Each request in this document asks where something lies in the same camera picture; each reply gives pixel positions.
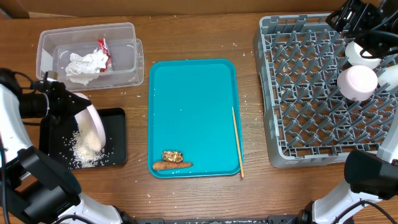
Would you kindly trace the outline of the large white plate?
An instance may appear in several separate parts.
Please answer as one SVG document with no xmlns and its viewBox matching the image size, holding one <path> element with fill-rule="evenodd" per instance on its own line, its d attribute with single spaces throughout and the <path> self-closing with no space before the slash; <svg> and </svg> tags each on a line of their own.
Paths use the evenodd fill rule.
<svg viewBox="0 0 398 224">
<path fill-rule="evenodd" d="M 105 147 L 106 135 L 101 118 L 93 104 L 77 113 L 75 120 L 83 148 L 91 152 L 100 152 Z"/>
</svg>

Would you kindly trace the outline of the carrot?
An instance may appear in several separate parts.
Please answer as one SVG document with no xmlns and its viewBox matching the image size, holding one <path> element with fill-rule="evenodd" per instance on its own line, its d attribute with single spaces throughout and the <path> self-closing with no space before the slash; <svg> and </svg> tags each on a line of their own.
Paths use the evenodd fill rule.
<svg viewBox="0 0 398 224">
<path fill-rule="evenodd" d="M 159 161 L 152 165 L 154 170 L 170 170 L 170 169 L 183 169 L 192 167 L 193 163 L 190 162 L 165 162 Z"/>
</svg>

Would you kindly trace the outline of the brown food scrap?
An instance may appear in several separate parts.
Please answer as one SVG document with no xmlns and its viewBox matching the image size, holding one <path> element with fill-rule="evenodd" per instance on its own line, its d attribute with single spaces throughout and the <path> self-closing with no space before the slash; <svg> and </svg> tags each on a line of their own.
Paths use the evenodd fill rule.
<svg viewBox="0 0 398 224">
<path fill-rule="evenodd" d="M 178 151 L 164 151 L 162 153 L 162 160 L 165 162 L 180 163 L 183 162 L 183 154 Z"/>
</svg>

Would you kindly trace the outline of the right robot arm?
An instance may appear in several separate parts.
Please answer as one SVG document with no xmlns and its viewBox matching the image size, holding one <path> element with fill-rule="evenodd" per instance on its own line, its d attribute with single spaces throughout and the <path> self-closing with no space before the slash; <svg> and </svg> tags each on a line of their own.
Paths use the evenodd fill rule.
<svg viewBox="0 0 398 224">
<path fill-rule="evenodd" d="M 375 91 L 378 80 L 368 60 L 397 53 L 397 1 L 381 1 L 376 7 L 362 1 L 346 1 L 326 23 L 359 45 L 352 63 L 337 79 L 340 92 L 349 100 L 364 101 Z M 345 162 L 344 179 L 326 196 L 309 203 L 295 223 L 345 223 L 370 205 L 394 223 L 378 202 L 397 195 L 397 119 L 376 154 L 351 151 Z"/>
</svg>

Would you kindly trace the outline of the white cup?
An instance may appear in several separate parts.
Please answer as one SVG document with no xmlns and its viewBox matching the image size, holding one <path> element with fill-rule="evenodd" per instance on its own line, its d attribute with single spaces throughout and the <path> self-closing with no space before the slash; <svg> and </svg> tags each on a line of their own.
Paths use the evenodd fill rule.
<svg viewBox="0 0 398 224">
<path fill-rule="evenodd" d="M 387 67 L 384 72 L 378 76 L 379 86 L 383 86 L 386 83 L 389 86 L 386 88 L 387 91 L 391 91 L 398 85 L 398 65 Z"/>
</svg>

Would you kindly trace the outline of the white tissue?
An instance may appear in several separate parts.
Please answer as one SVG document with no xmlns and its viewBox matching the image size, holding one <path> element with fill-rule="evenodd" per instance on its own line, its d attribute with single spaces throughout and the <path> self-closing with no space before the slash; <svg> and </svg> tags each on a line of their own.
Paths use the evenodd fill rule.
<svg viewBox="0 0 398 224">
<path fill-rule="evenodd" d="M 65 68 L 66 76 L 73 83 L 84 86 L 98 78 L 98 73 L 107 68 L 109 57 L 101 50 L 94 50 L 91 54 L 80 56 L 76 53 L 70 55 L 70 63 Z"/>
</svg>

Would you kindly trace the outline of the wooden chopstick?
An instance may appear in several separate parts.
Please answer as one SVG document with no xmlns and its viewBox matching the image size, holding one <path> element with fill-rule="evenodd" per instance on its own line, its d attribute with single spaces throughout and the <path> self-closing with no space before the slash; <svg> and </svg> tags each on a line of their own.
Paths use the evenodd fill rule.
<svg viewBox="0 0 398 224">
<path fill-rule="evenodd" d="M 239 160 L 239 166 L 240 166 L 240 173 L 241 173 L 241 178 L 244 178 L 244 167 L 243 167 L 243 160 L 242 160 L 242 154 L 241 154 L 241 148 L 240 148 L 240 142 L 239 142 L 239 134 L 238 134 L 238 127 L 236 123 L 236 116 L 234 112 L 234 107 L 231 107 L 232 111 L 232 116 L 233 116 L 233 124 L 234 124 L 234 133 L 235 133 L 235 138 L 236 138 L 236 147 L 238 151 L 238 160 Z"/>
</svg>

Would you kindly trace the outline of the pink white bowl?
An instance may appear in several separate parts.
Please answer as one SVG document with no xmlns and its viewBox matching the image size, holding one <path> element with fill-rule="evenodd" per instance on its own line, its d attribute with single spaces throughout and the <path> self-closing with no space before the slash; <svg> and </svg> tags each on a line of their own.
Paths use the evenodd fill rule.
<svg viewBox="0 0 398 224">
<path fill-rule="evenodd" d="M 341 94 L 353 101 L 369 99 L 378 85 L 376 73 L 364 65 L 354 65 L 338 75 Z"/>
</svg>

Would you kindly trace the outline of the red snack wrapper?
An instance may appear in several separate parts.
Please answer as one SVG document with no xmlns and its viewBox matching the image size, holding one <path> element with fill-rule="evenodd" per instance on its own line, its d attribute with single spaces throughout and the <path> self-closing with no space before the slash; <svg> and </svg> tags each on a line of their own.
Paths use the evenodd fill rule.
<svg viewBox="0 0 398 224">
<path fill-rule="evenodd" d="M 106 43 L 105 38 L 98 40 L 98 46 L 99 46 L 99 49 L 102 51 L 102 53 L 108 57 L 108 59 L 105 63 L 105 67 L 101 68 L 100 72 L 104 73 L 104 72 L 112 71 L 112 60 L 111 60 L 111 56 L 110 56 L 108 45 Z"/>
</svg>

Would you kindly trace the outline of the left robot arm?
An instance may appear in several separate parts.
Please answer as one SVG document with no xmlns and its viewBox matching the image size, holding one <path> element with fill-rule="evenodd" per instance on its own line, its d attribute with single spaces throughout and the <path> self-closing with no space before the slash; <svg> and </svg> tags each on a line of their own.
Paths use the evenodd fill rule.
<svg viewBox="0 0 398 224">
<path fill-rule="evenodd" d="M 31 81 L 23 93 L 18 73 L 1 69 L 1 206 L 6 223 L 134 223 L 124 211 L 85 195 L 71 170 L 36 148 L 23 120 L 58 124 L 93 109 L 61 82 Z"/>
</svg>

